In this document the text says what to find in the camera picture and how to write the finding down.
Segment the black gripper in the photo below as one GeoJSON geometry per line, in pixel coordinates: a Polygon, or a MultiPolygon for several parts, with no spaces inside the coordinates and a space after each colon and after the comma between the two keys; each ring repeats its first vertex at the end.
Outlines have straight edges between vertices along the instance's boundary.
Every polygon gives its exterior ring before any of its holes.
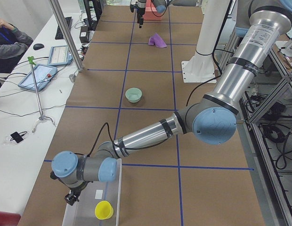
{"type": "Polygon", "coordinates": [[[78,195],[81,194],[82,190],[84,190],[87,186],[87,182],[82,182],[80,185],[68,185],[70,189],[70,193],[65,196],[65,201],[70,206],[73,206],[76,202],[79,201],[78,195]]]}
{"type": "Polygon", "coordinates": [[[138,24],[139,28],[142,28],[144,23],[143,15],[145,14],[146,8],[138,7],[138,24]]]}

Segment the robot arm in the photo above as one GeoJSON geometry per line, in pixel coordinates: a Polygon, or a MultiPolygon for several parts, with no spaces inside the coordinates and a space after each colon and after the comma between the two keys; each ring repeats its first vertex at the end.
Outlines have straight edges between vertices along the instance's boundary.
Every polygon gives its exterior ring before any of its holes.
{"type": "Polygon", "coordinates": [[[197,0],[135,0],[130,3],[130,10],[137,11],[137,23],[142,28],[144,20],[160,20],[170,5],[196,7],[197,0]]]}
{"type": "Polygon", "coordinates": [[[199,103],[119,139],[92,147],[87,155],[62,151],[54,157],[50,177],[70,189],[65,196],[68,204],[78,201],[88,183],[113,181],[118,159],[157,146],[174,135],[192,132],[197,139],[211,145],[225,143],[234,135],[240,98],[258,75],[278,37],[292,27],[292,0],[243,0],[240,8],[249,28],[215,88],[199,103]]]}

